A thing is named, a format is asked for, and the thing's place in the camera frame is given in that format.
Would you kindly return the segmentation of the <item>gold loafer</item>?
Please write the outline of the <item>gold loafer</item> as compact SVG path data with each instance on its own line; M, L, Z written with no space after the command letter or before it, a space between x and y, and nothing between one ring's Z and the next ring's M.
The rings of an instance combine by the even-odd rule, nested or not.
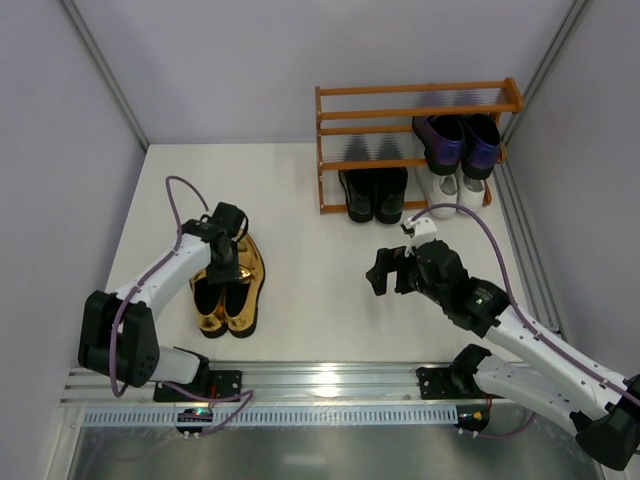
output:
M205 269L196 273L189 285L200 332L206 338L219 338L227 331L222 313L225 287L210 284Z
M247 234L238 242L239 276L226 286L224 318L231 335L251 336L257 326L258 301L265 280L261 253Z

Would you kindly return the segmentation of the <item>black patent loafer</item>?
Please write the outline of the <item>black patent loafer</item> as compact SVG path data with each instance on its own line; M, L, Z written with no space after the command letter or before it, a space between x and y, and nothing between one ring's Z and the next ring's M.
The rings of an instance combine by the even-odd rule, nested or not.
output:
M343 152L345 162L371 160L367 142L359 136L351 137ZM345 193L347 214L355 223L366 223L374 216L373 171L370 169L340 170L338 177Z
M395 160L402 157L395 140L391 137L382 139L377 161ZM408 185L406 167L390 167L376 169L374 173L376 187L375 218L383 224L397 223L402 216L405 193Z

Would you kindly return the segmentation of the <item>white sneaker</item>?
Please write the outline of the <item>white sneaker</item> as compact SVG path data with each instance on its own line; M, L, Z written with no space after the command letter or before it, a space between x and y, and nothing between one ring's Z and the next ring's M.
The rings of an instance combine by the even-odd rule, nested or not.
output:
M437 175L424 166L416 169L415 176L429 206L457 203L458 184L454 175Z
M458 204L474 213L478 213L483 207L486 193L484 181L466 176L461 169L456 172L456 181L458 186Z

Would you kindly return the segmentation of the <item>purple loafer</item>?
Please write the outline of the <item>purple loafer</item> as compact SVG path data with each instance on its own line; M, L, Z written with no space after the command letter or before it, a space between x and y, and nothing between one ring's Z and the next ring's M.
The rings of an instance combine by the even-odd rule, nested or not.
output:
M501 155L501 137L496 122L489 114L473 113L463 115L460 123L465 135L462 171L472 180L486 180Z
M465 134L459 115L413 116L412 131L423 145L429 170L440 176L456 172L463 156Z

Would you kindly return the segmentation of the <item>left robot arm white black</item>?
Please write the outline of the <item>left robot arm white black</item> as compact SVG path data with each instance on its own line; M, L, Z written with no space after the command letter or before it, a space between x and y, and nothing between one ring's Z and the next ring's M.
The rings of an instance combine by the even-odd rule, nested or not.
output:
M202 396L210 374L208 359L160 346L155 320L199 273L217 290L238 280L238 243L247 232L246 214L220 202L211 215L180 225L177 244L134 280L111 293L94 291L84 305L79 364L107 376L113 386L138 388L154 382Z

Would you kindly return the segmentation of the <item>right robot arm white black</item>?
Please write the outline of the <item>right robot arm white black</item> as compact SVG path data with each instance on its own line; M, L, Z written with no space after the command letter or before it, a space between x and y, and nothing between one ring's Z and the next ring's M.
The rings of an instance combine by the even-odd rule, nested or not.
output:
M457 327L526 363L510 367L477 345L453 361L479 390L510 399L554 421L598 463L624 470L639 448L639 379L597 364L520 310L495 284L472 277L458 254L440 240L418 248L382 248L366 273L376 295L418 292Z

